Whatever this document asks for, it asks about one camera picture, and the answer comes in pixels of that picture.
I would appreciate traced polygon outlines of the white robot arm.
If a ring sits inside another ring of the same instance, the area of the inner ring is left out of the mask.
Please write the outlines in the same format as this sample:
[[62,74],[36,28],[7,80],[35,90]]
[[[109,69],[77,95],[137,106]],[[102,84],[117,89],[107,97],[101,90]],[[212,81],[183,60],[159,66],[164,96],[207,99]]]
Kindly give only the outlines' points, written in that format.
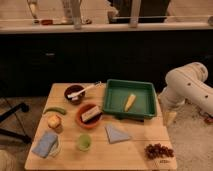
[[185,100],[213,117],[213,87],[205,84],[207,78],[208,70],[200,62],[186,64],[166,74],[166,87],[159,94],[165,126],[172,123],[177,115],[176,110],[185,104]]

